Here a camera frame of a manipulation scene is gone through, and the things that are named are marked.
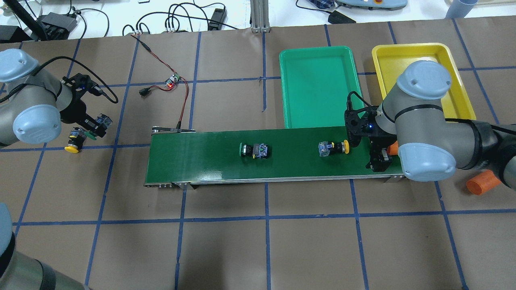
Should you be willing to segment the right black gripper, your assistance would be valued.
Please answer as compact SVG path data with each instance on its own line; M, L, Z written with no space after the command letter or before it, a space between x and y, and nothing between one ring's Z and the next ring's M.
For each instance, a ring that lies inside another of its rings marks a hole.
M393 163L387 147L394 144L397 137L382 130L376 123L377 110L378 106L367 106L359 110L347 106L344 116L350 147L357 147L363 138L368 138L369 163L366 168L373 172L384 172Z

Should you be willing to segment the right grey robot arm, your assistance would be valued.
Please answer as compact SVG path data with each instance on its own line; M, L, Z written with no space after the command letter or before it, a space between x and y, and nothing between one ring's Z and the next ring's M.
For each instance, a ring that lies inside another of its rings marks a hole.
M387 148L398 143L401 169L419 182L444 180L457 169L489 169L515 189L515 125L446 118L441 99L452 79L434 61L410 64L379 106L354 110L347 96L344 113L349 147L369 140L367 169L384 172L392 163Z

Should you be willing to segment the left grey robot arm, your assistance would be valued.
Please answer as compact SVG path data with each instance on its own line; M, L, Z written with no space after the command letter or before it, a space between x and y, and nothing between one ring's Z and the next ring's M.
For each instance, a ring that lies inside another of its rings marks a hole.
M8 147L19 141L49 143L61 134L61 125L78 124L91 138L103 137L111 120L104 114L93 118L82 101L86 93L105 96L89 74L57 79L37 59L17 48L1 52L0 143Z

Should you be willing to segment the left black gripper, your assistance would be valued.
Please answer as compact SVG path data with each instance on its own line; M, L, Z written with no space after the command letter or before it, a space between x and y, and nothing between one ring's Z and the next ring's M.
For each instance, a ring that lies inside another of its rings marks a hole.
M95 127L98 125L96 120L89 116L86 112L87 106L81 98L88 92L99 97L98 84L85 74L75 74L73 77L63 77L62 92L64 88L68 88L72 94L70 103L60 111L61 121L66 124L77 123L82 127Z

